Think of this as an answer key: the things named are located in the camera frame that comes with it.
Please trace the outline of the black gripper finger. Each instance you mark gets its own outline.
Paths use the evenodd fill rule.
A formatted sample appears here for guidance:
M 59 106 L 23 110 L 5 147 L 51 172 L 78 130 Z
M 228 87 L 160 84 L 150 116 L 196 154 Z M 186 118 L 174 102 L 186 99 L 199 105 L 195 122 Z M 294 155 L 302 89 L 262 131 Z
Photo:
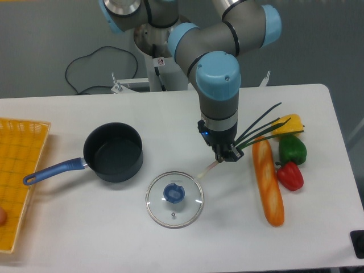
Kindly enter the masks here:
M 215 145 L 213 148 L 213 151 L 215 153 L 215 159 L 219 163 L 222 163 L 224 161 L 224 147 L 222 145 Z
M 226 162 L 237 162 L 244 156 L 243 151 L 231 144 L 224 152 L 224 161 Z

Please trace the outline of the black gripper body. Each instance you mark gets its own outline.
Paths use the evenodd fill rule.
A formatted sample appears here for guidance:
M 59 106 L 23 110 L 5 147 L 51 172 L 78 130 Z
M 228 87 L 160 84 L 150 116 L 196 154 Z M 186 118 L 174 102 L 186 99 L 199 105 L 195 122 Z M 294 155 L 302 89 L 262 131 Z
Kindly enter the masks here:
M 212 148 L 215 153 L 227 153 L 231 150 L 231 145 L 235 141 L 237 134 L 237 124 L 224 131 L 214 131 L 205 126 L 201 119 L 197 123 L 197 128 L 206 144 Z

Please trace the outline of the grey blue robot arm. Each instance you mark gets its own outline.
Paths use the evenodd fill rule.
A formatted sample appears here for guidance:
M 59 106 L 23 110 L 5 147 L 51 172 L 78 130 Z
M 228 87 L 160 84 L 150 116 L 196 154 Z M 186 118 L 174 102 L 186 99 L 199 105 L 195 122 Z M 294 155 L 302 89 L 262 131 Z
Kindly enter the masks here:
M 165 30 L 163 44 L 199 96 L 198 130 L 219 162 L 243 156 L 235 138 L 241 73 L 237 57 L 279 39 L 282 20 L 271 5 L 214 1 L 221 21 L 201 29 L 180 19 L 178 1 L 100 1 L 113 31 Z

